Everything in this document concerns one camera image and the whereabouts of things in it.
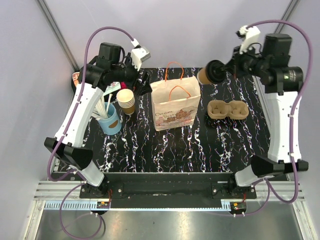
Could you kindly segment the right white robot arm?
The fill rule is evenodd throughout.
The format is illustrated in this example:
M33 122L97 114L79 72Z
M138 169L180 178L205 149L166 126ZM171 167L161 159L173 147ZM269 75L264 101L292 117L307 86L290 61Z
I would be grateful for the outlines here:
M304 85L303 70L289 66L292 38L288 34L269 33L265 36L261 53L256 53L257 36L241 34L242 44L235 47L227 66L237 78L246 75L258 77L264 85L262 96L269 112L270 144L267 156L253 155L250 165L235 173L227 185L228 195L239 198L245 187L266 177L305 172L309 163L302 159L297 132L298 121L290 127L290 119L297 118L299 103L294 103Z

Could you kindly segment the black coffee cup lid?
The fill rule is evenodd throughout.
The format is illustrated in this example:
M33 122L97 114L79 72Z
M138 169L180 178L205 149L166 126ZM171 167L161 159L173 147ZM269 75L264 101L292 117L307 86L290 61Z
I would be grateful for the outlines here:
M205 67L205 75L211 84L220 84L226 77L225 65L219 60L212 60Z

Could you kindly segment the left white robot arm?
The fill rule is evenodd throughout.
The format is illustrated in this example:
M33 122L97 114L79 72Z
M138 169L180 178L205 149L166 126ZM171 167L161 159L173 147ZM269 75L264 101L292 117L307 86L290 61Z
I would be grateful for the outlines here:
M44 146L50 151L47 176L51 181L51 165L54 158L66 163L71 172L79 174L89 185L90 192L97 198L108 193L104 183L105 176L93 162L92 150L82 147L84 133L94 108L107 87L113 82L135 84L139 78L142 63L151 57L146 47L132 41L133 49L124 60L120 60L122 47L104 42L100 45L98 56L88 61L84 58L80 70L80 81L68 109L67 115L56 134L47 137Z

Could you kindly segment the stack of paper coffee cups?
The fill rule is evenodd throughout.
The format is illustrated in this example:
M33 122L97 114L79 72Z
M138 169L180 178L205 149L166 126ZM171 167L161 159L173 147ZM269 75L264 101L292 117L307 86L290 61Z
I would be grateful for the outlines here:
M126 115L132 115L135 112L135 96L132 90L121 89L117 93L116 99Z

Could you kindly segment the single brown paper cup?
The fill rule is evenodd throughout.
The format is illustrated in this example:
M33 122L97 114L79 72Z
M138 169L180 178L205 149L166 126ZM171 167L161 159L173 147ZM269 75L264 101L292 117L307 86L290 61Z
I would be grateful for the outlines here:
M207 77L207 74L206 74L206 68L202 68L198 73L197 73L197 76L196 76L198 82L201 84L201 85L209 85L211 84L212 82L208 79Z

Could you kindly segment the beige paper takeout bag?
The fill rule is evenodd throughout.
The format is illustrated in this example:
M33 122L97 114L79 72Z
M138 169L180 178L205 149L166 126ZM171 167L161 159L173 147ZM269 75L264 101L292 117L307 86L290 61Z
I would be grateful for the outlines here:
M194 123L201 99L200 84L195 76L168 79L150 84L151 106L156 131L191 126Z

